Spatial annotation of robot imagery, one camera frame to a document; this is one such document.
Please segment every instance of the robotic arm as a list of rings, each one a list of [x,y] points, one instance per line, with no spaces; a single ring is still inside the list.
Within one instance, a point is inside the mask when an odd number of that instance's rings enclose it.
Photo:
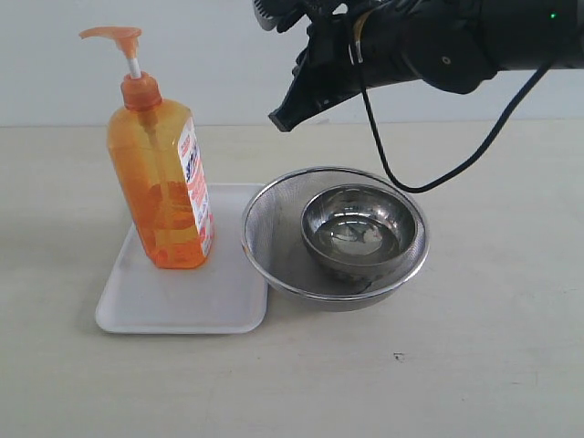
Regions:
[[[341,5],[347,11],[335,13]],[[304,16],[311,22],[293,82],[269,115],[281,131],[360,94],[356,63],[367,89],[420,79],[468,94],[499,71],[539,68],[584,23],[584,0],[254,0],[254,7],[266,31],[286,32]],[[553,69],[584,68],[582,39],[569,41]]]

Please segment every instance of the pump nozzle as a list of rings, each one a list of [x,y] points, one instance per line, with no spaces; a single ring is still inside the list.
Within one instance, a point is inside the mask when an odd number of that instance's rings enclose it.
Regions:
[[[141,71],[138,64],[138,37],[140,35],[142,35],[141,29],[124,26],[92,27],[79,34],[82,39],[87,37],[112,39],[116,42],[118,49],[124,53],[128,60],[130,74],[121,84],[121,93],[126,108],[130,110],[148,110],[162,101],[156,79]]]

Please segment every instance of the white wall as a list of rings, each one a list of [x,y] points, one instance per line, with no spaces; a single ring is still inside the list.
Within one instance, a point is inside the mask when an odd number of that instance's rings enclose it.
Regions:
[[[251,0],[4,0],[0,125],[105,123],[121,103],[125,61],[108,40],[78,38],[105,25],[143,29],[142,67],[164,96],[191,106],[199,124],[268,123],[306,44],[304,26],[284,35],[261,30]],[[422,83],[371,97],[379,121],[490,119],[527,76],[505,74],[467,97]],[[517,116],[582,117],[583,85],[582,71],[553,72]],[[312,121],[325,120],[364,121],[361,100]]]

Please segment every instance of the white table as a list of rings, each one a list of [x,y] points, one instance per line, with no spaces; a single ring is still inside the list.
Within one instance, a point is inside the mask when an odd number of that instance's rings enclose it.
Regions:
[[[386,125],[425,183],[490,123]],[[198,130],[209,181],[380,173],[367,126]],[[243,336],[119,337],[94,310],[130,218],[103,128],[0,130],[0,436],[577,437],[584,433],[584,123],[511,123],[416,199],[424,270],[379,305],[271,295]]]

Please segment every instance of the white tray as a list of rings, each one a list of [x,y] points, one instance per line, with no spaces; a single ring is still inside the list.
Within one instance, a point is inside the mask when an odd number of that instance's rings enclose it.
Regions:
[[[194,270],[155,267],[130,228],[96,309],[110,333],[230,334],[255,329],[267,284],[245,258],[240,227],[255,184],[209,184],[215,220],[209,260]]]

